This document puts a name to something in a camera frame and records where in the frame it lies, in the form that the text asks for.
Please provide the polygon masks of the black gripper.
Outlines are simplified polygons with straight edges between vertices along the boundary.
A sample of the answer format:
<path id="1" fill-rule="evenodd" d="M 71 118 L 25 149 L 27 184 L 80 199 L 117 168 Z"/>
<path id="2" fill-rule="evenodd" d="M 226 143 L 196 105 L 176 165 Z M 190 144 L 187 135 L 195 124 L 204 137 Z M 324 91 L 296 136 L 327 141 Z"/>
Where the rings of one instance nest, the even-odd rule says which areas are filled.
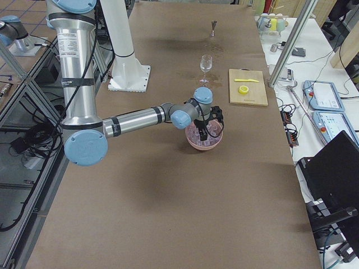
<path id="1" fill-rule="evenodd" d="M 198 128 L 200 141 L 208 139 L 207 126 L 211 120 L 216 120 L 218 123 L 223 124 L 223 114 L 219 106 L 199 106 L 199 116 L 194 120 L 194 125 Z"/>

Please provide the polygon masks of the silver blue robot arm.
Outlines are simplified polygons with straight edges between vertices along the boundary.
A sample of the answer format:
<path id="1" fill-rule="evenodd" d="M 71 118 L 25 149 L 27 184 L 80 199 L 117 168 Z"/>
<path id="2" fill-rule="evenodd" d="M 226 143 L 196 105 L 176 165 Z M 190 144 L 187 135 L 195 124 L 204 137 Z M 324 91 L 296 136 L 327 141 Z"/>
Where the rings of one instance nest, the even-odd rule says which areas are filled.
<path id="1" fill-rule="evenodd" d="M 34 57 L 40 47 L 15 15 L 1 17 L 1 42 L 14 56 Z"/>
<path id="2" fill-rule="evenodd" d="M 223 123 L 213 94 L 199 87 L 182 105 L 165 103 L 148 109 L 101 119 L 96 112 L 93 55 L 101 7 L 114 53 L 110 90 L 144 92 L 150 66 L 135 56 L 124 1 L 47 1 L 48 25 L 57 32 L 65 113 L 60 118 L 65 156 L 79 166 L 102 161 L 108 139 L 164 122 L 178 129 L 193 124 L 201 140 L 211 136 L 210 123 Z"/>

